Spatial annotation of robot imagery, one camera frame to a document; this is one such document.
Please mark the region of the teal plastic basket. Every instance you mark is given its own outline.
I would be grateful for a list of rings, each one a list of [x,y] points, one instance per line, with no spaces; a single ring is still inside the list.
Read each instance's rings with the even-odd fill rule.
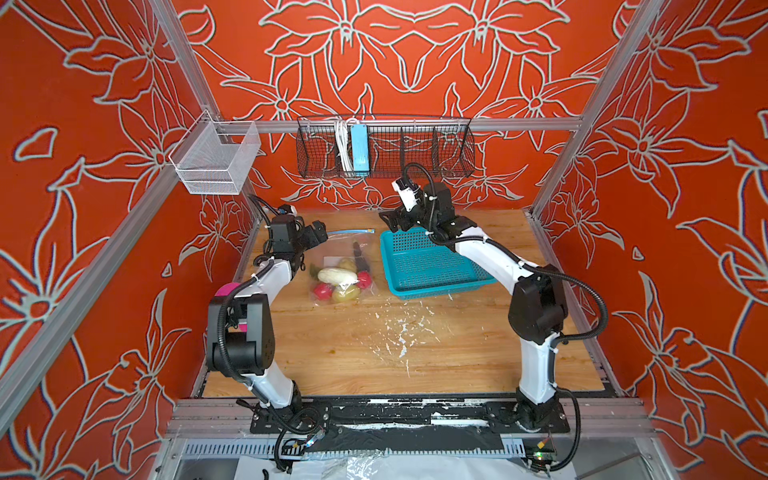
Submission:
[[[496,280],[471,260],[432,243],[422,227],[379,237],[390,292],[414,300],[478,290]]]

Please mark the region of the pink plastic cup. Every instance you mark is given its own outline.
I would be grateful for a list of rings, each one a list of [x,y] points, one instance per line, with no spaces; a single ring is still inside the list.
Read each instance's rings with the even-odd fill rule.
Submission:
[[[216,292],[217,297],[226,297],[229,295],[233,290],[235,290],[239,286],[239,283],[237,282],[231,282],[227,283],[225,285],[222,285]]]

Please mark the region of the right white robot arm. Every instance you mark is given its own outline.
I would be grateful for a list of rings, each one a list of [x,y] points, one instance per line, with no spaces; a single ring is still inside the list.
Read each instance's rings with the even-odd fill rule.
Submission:
[[[492,239],[476,222],[457,214],[444,184],[430,181],[420,187],[402,176],[392,182],[392,187],[401,205],[379,214],[392,232],[424,228],[431,243],[471,260],[511,294],[508,321],[520,340],[522,365],[513,419],[527,432],[539,431],[547,426],[564,397],[572,401],[575,414],[573,442],[565,457],[556,460],[538,447],[526,456],[525,465],[533,472],[546,474],[569,466],[581,440],[581,413],[575,394],[556,384],[556,355],[559,345],[595,338],[605,330],[608,323],[605,301],[585,282],[562,273],[553,265],[539,266],[523,259]],[[584,333],[563,332],[568,316],[566,282],[582,288],[597,304],[598,323]]]

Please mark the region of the yellow-green pear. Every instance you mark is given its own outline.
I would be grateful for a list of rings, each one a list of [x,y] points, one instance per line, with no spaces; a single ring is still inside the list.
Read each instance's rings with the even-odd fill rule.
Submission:
[[[356,262],[352,258],[342,258],[338,262],[337,267],[354,273],[357,272]]]

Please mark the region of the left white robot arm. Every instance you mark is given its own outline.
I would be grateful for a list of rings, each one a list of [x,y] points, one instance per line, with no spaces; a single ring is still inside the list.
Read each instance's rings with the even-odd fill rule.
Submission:
[[[275,360],[271,305],[305,268],[305,253],[328,240],[321,221],[306,223],[289,205],[275,208],[249,195],[267,231],[264,250],[247,280],[226,286],[208,306],[206,365],[245,386],[264,408],[296,412],[302,400],[296,382]]]

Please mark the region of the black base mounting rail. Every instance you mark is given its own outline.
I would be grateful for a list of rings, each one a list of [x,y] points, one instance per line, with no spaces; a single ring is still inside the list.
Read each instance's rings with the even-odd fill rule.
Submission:
[[[300,406],[273,413],[261,402],[238,399],[251,411],[251,431],[289,431],[303,436],[339,429],[393,430],[426,427],[488,429],[493,433],[565,434],[571,431],[557,399],[541,406],[520,403],[514,396],[383,396],[306,398]]]

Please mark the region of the yellow potato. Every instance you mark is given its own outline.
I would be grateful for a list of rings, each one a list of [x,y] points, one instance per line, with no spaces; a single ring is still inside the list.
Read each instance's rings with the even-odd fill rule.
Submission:
[[[345,303],[356,300],[361,295],[362,290],[356,284],[339,285],[334,288],[332,300],[335,303]]]

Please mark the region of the clear plastic wall bin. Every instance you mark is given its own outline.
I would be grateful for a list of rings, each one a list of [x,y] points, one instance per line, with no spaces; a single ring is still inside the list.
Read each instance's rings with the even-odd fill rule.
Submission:
[[[255,122],[230,133],[225,122],[204,111],[169,154],[169,161],[190,194],[237,195],[261,151]]]

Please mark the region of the red apple front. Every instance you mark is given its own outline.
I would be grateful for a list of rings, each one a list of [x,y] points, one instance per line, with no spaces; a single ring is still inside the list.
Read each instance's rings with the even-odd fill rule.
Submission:
[[[373,279],[368,271],[359,271],[357,273],[357,283],[356,285],[362,289],[368,289],[372,286]]]

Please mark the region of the light blue box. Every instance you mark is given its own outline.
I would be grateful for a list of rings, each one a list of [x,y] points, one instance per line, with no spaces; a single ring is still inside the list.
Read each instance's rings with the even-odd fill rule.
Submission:
[[[370,172],[367,126],[361,123],[353,124],[350,127],[350,139],[353,173],[358,177],[366,177]]]

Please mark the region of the red apple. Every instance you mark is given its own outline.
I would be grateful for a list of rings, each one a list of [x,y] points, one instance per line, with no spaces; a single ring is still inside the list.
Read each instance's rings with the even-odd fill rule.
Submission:
[[[362,289],[368,289],[372,286],[373,279],[368,271],[359,271],[357,273],[357,283],[356,285]]]
[[[320,282],[313,287],[312,293],[316,300],[326,301],[332,298],[334,289],[333,285]]]

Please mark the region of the clear zip top bag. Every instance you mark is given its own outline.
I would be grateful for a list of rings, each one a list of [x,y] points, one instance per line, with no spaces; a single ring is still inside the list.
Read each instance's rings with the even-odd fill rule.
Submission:
[[[317,306],[345,305],[378,295],[373,272],[375,230],[337,229],[309,251],[309,298]]]

